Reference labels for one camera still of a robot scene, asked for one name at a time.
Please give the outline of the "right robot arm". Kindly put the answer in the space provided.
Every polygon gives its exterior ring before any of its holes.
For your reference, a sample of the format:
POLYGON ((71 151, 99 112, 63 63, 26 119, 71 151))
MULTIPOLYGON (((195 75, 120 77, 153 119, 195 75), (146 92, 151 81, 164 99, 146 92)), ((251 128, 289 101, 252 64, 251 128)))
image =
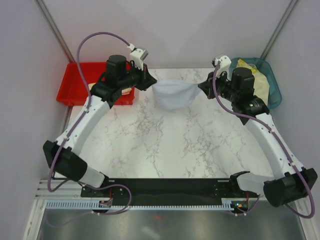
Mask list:
POLYGON ((255 137, 272 170, 272 177, 255 175, 249 171, 236 173, 228 185, 229 193, 241 197, 246 191, 264 195, 273 207, 288 205, 308 197, 311 211, 315 202, 311 189, 318 175, 313 168, 307 169, 286 146, 275 127, 273 118, 264 101, 254 94, 255 77, 248 68, 235 68, 231 79, 217 68, 198 87, 209 99, 221 98, 231 102, 230 114, 255 137))

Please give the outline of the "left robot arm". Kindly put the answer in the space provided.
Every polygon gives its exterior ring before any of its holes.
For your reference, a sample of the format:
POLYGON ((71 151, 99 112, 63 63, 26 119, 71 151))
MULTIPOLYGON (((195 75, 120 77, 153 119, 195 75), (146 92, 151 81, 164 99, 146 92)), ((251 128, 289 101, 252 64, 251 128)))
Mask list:
POLYGON ((123 55, 112 55, 87 97, 81 112, 55 141, 47 140, 43 145, 45 159, 50 172, 57 172, 67 179, 92 187, 98 197, 105 197, 110 190, 106 176, 89 167, 79 154, 88 136, 100 119, 122 96, 122 91, 136 88, 147 90, 157 80, 148 71, 144 57, 137 51, 130 54, 130 61, 123 55))

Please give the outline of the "light blue towel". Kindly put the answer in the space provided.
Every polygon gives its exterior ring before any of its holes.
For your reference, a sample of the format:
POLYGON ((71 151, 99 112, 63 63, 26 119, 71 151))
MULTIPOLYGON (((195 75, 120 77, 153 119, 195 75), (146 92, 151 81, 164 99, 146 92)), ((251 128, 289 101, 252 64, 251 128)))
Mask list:
POLYGON ((155 102, 165 110, 186 108, 201 92, 198 84, 183 80, 160 80, 152 85, 155 102))

